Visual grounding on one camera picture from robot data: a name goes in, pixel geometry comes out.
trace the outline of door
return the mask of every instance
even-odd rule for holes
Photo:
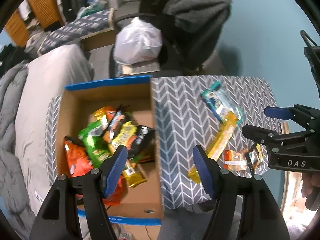
[[[43,29],[57,21],[64,25],[55,0],[28,0],[28,2]]]

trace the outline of teal snack wrapper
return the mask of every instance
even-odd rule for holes
[[[236,115],[238,125],[243,121],[243,111],[229,98],[220,81],[216,81],[209,89],[203,91],[201,97],[221,123],[226,121],[225,117],[230,111]]]

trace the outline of gray comforter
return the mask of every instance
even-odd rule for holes
[[[14,155],[14,121],[27,76],[27,62],[23,61],[0,80],[0,197],[4,202],[1,210],[22,239],[29,238],[35,219],[20,162]]]

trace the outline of gray chevron fabric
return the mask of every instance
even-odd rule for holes
[[[226,149],[241,150],[252,142],[241,134],[244,124],[275,130],[280,133],[280,121],[265,117],[266,106],[276,106],[269,84],[264,79],[229,76],[185,76],[152,79],[152,91],[156,116],[156,130],[160,144],[161,187],[166,208],[188,207],[209,200],[201,184],[188,177],[193,167],[192,149],[201,145],[204,149],[219,130],[220,123],[201,100],[201,92],[216,80],[230,98],[245,113],[245,120],[236,129]],[[268,170],[268,156],[263,148],[264,162],[256,173]]]
[[[58,115],[62,96],[51,99],[49,104],[47,119],[45,123],[45,138],[44,150],[46,156],[46,166],[49,184],[52,186],[57,178],[57,163],[56,163],[56,131],[58,124]]]

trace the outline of finger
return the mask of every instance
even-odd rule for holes
[[[314,173],[312,175],[311,184],[315,187],[320,187],[320,173]]]
[[[302,180],[311,180],[311,173],[302,173]]]
[[[311,175],[304,173],[302,174],[302,178],[303,180],[302,180],[301,194],[302,194],[302,197],[306,197],[309,194],[311,194],[313,190],[313,186],[311,183]]]

